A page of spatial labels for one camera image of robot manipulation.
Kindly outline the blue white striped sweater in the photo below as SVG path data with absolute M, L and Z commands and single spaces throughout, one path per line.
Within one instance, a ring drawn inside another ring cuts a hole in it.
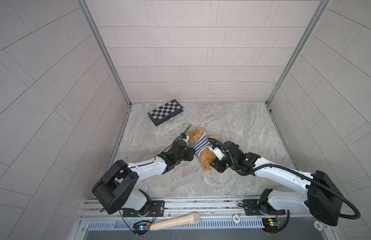
M 200 157 L 200 153 L 210 146 L 208 137 L 206 133 L 203 133 L 202 136 L 192 145 L 194 154 L 196 157 Z

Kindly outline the brown teddy bear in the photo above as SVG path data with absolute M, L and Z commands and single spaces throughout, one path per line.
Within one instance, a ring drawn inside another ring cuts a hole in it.
M 194 131 L 190 131 L 187 133 L 187 135 L 190 137 L 188 141 L 188 146 L 192 147 L 192 145 L 202 136 L 203 133 L 206 133 L 202 128 L 198 128 Z M 209 150 L 209 148 L 205 148 L 200 153 L 200 164 L 204 171 L 210 172 L 213 167 L 211 166 L 211 163 L 216 159 L 216 156 L 213 152 Z

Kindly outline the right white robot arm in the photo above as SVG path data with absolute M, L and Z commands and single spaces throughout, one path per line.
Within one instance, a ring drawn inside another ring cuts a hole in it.
M 231 168 L 240 176 L 266 178 L 291 189 L 290 192 L 265 189 L 257 203 L 251 205 L 255 211 L 263 215 L 276 215 L 282 211 L 309 213 L 327 225 L 338 224 L 342 200 L 337 197 L 339 191 L 325 173 L 295 171 L 260 155 L 245 154 L 233 142 L 221 143 L 212 138 L 208 141 L 209 149 L 216 155 L 210 165 L 218 172 Z

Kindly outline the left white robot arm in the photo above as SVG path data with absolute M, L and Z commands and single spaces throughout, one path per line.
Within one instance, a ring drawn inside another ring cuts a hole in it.
M 134 210 L 145 216 L 151 208 L 151 198 L 143 191 L 135 191 L 135 185 L 145 179 L 165 174 L 182 161 L 193 160 L 195 150 L 183 139 L 175 140 L 169 150 L 154 158 L 139 162 L 116 161 L 94 184 L 91 192 L 109 215 L 119 210 Z

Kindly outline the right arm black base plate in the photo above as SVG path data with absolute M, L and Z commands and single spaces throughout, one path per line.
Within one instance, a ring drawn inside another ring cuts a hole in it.
M 243 200 L 238 203 L 240 208 L 243 208 L 246 216 L 276 216 L 286 215 L 285 210 L 275 210 L 267 202 L 259 202 L 259 200 Z

